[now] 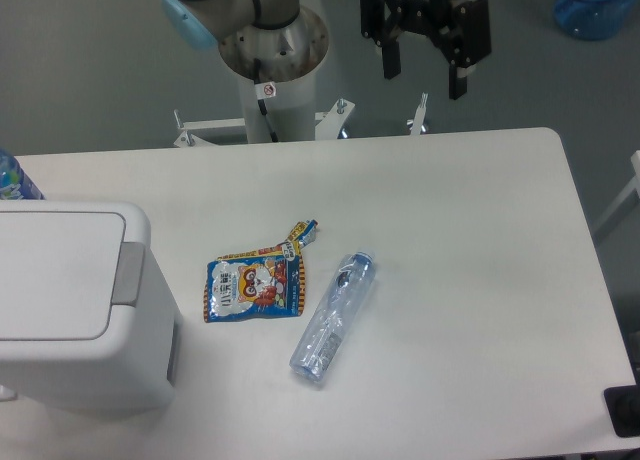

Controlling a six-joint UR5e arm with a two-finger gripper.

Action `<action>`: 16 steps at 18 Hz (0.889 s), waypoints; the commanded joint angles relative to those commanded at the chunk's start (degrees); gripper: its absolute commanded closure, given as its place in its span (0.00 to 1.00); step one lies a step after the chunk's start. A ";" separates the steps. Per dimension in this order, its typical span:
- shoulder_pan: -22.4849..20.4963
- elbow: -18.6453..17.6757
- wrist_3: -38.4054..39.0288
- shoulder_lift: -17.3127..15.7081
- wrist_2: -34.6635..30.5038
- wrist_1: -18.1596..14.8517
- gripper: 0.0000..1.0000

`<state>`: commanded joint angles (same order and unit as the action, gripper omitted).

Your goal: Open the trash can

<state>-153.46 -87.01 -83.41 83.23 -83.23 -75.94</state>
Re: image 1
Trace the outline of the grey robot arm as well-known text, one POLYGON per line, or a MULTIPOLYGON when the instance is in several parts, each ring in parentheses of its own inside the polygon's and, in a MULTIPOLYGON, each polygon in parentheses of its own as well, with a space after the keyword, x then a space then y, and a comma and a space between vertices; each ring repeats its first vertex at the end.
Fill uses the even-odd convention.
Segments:
MULTIPOLYGON (((185 35, 197 31, 220 42, 246 27, 283 31, 302 15, 300 0, 162 0, 185 35)), ((467 91, 466 77, 492 52, 489 0, 359 0, 360 28, 382 53, 383 75, 401 72, 399 37, 429 39, 449 68, 449 97, 467 91)))

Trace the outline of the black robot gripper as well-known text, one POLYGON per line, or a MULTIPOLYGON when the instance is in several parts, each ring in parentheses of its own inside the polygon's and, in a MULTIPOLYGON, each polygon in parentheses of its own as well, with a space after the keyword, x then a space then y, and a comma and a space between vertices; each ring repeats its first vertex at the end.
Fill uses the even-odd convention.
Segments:
POLYGON ((454 6, 456 1, 360 0, 361 35, 381 49, 385 79, 401 73, 397 38, 408 31, 441 44, 449 63, 449 98, 457 100, 467 92, 468 75, 491 53, 489 0, 454 6))

